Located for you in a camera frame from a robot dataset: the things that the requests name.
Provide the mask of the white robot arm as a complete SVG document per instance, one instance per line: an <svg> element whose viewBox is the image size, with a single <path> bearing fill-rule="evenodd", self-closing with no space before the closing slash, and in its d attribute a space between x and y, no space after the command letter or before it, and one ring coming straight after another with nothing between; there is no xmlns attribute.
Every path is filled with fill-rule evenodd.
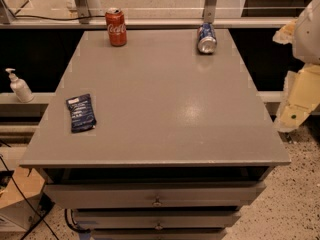
<svg viewBox="0 0 320 240"><path fill-rule="evenodd" d="M304 63L289 71L274 121L279 132L291 132L320 105L320 0L312 0L296 20L273 36L279 44L291 44L293 56Z"/></svg>

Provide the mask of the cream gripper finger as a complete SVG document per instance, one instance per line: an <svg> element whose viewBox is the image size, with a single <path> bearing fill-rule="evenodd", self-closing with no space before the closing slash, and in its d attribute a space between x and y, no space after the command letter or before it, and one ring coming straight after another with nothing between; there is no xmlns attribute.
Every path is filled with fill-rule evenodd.
<svg viewBox="0 0 320 240"><path fill-rule="evenodd" d="M277 30L272 38L272 40L278 44L291 44L293 42L294 31L297 20L294 19L288 24Z"/></svg>

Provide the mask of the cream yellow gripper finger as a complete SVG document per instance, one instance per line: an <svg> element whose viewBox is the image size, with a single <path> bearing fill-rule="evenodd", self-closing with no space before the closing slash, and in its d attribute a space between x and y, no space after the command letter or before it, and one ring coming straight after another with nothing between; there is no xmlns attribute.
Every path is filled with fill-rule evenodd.
<svg viewBox="0 0 320 240"><path fill-rule="evenodd" d="M298 72L289 71L274 127L279 132L296 130L319 105L320 66L305 64Z"/></svg>

